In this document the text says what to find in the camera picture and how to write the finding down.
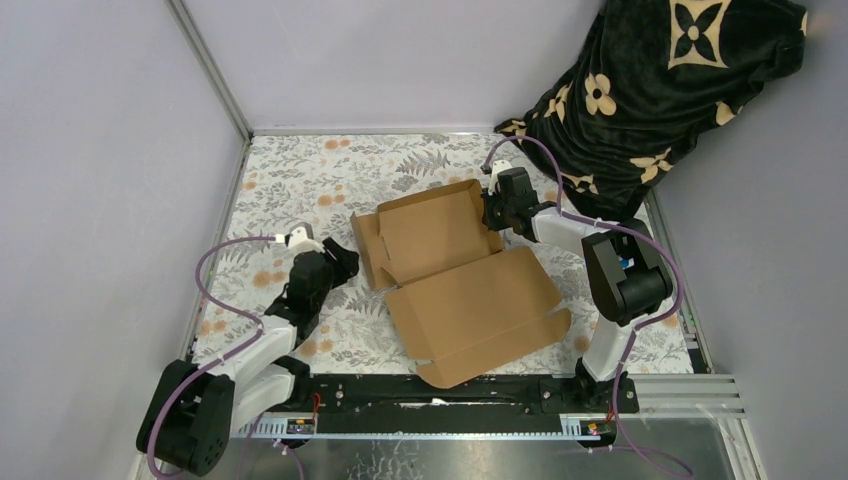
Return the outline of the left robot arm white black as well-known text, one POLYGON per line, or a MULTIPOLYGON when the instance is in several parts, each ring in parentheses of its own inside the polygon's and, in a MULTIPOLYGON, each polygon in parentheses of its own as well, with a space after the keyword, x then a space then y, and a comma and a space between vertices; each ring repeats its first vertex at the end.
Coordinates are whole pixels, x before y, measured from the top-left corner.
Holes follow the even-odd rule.
POLYGON ((360 256, 330 237, 316 241, 303 228, 272 240, 286 246, 293 264, 282 292, 262 314, 228 305, 196 281, 209 302, 255 328, 205 364, 177 359, 162 371, 136 438, 157 479, 208 474, 232 435, 242 427, 255 430, 272 407, 296 411, 320 404, 309 366, 291 354, 318 326, 330 291, 358 275, 360 256))

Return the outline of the brown cardboard box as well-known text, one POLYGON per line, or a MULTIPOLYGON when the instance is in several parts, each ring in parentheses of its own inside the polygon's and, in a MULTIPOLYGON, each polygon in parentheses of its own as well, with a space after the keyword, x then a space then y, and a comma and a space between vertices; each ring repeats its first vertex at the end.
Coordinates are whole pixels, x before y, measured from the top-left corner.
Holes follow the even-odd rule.
POLYGON ((384 202, 351 225, 416 373, 449 389, 562 340, 571 313, 531 248, 482 222, 478 180, 384 202))

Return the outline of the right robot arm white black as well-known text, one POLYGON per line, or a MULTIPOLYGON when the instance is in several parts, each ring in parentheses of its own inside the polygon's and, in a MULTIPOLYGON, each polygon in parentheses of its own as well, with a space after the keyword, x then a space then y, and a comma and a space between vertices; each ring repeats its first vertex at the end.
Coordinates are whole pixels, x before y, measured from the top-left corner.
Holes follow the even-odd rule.
POLYGON ((570 214, 554 202, 541 202, 525 168, 497 161, 482 171, 483 224, 491 231, 512 230, 525 239, 553 245, 585 261, 592 301, 600 320, 582 355, 573 386, 575 402, 597 412, 613 398, 611 380, 633 323, 656 312, 673 292, 672 279, 647 225, 639 219, 621 223, 570 214))

